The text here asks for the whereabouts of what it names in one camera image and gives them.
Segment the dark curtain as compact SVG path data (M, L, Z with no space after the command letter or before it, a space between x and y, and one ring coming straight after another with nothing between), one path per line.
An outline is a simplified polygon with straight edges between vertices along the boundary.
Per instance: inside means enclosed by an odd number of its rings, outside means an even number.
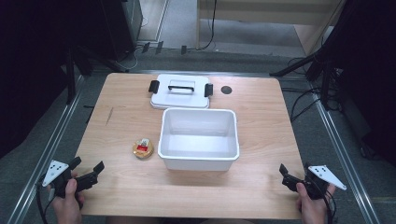
M346 0L326 47L361 153L396 167L396 0Z
M66 49L89 0L0 0L0 159L66 88Z

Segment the person's right hand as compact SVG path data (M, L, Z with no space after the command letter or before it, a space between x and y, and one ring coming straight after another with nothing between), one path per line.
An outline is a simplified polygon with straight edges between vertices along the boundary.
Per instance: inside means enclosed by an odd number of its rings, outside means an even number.
M301 211L303 224L326 224L328 208L324 200L312 200L303 183L296 184L299 197L296 208Z

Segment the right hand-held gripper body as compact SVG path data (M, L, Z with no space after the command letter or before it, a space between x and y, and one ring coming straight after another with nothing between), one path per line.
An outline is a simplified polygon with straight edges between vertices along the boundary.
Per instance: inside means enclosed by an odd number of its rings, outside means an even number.
M291 191L297 191L296 184L303 183L312 200L321 199L330 184L342 190L347 189L347 186L326 165L311 165L309 170L309 173L305 173L304 179L290 174L283 176L282 184Z

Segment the white plastic storage box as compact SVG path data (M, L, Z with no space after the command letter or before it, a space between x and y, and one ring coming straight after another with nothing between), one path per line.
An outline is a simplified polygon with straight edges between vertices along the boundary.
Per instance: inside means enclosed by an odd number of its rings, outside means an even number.
M229 109L165 109L158 155L170 170L228 171L240 156L235 113Z

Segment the round golden snack packet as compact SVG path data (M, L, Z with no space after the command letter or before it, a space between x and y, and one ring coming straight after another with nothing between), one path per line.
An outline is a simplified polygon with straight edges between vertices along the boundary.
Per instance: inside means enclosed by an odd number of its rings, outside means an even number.
M147 159L154 152L154 146L148 138L142 138L134 142L133 153L138 159Z

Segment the black tripod stand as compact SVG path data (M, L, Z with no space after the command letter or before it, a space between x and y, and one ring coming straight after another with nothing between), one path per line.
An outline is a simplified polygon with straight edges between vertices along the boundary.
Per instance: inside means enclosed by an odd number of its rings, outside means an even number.
M327 47L322 46L309 56L302 58L300 61L293 63L278 72L270 73L269 76L283 77L298 68L304 67L308 63L310 66L305 73L306 79L309 82L313 82L318 78L321 78L319 100L326 110L332 110L329 104L331 80L338 74L340 68L337 66L335 59L332 57L331 51Z

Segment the light wooden furniture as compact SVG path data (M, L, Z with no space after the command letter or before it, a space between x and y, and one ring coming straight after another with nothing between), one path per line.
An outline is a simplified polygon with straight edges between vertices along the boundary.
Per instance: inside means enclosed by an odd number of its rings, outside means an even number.
M306 55L313 53L329 26L335 25L346 0L196 0L196 47L200 20L293 24Z

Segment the black metal stand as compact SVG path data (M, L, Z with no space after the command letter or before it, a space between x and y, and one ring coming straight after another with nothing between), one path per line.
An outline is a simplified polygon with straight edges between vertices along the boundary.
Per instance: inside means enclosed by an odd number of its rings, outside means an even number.
M109 68L113 72L122 73L119 66L115 65L111 61L105 59L94 51L83 46L70 46L66 50L65 54L66 64L66 80L67 80L67 100L66 103L70 105L76 98L76 81L75 81L75 66L81 71L84 76L89 75L92 72L91 64L89 59L94 59L105 67Z

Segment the black cabinet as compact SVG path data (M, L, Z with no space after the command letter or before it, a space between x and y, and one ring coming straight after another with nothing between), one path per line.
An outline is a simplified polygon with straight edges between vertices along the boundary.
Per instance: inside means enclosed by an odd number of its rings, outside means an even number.
M140 0L101 0L112 45L112 57L121 61L137 46L143 14Z

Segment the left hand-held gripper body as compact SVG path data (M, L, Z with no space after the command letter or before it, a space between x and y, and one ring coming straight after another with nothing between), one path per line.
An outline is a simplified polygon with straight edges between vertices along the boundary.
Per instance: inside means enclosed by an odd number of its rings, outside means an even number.
M68 163L52 160L49 168L41 182L43 188L50 186L49 197L52 199L54 196L64 197L65 187L69 179L72 178L71 173L74 170L69 169ZM98 183L98 175L92 171L88 174L76 177L78 186L76 193L85 189L90 189L93 185Z

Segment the aluminium floor rail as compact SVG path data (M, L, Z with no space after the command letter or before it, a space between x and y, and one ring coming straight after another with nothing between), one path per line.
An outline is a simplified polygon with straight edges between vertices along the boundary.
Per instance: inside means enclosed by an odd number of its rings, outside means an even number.
M84 84L85 77L80 75L76 82L76 96L70 103L64 105L62 108L62 114L56 119L56 125L54 126L46 145L42 148L40 157L37 159L35 167L32 169L32 173L29 176L26 185L23 187L21 195L10 214L10 217L7 219L7 224L22 224L29 208L36 202L36 196L41 190L41 185L39 185L38 182L45 175L48 167L50 166L50 162L52 161L57 147L62 140L64 131L66 130L66 127L76 109Z
M361 214L366 224L381 224L381 221L375 211L374 205L364 187L360 175L358 174L352 160L350 159L347 148L333 122L332 115L321 103L317 103L317 109L322 122L332 141L333 148L341 163L343 171L349 185L349 189L353 192L355 201L357 202Z

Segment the person's left hand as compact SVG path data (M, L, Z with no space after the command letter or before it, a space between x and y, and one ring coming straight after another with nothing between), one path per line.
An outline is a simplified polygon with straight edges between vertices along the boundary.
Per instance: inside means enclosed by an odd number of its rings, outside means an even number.
M75 195L77 190L78 174L76 172L71 173L72 178L68 180L65 187L65 196L55 197L51 203L57 224L82 224L82 214L80 212L79 205L85 203L85 198L82 193Z

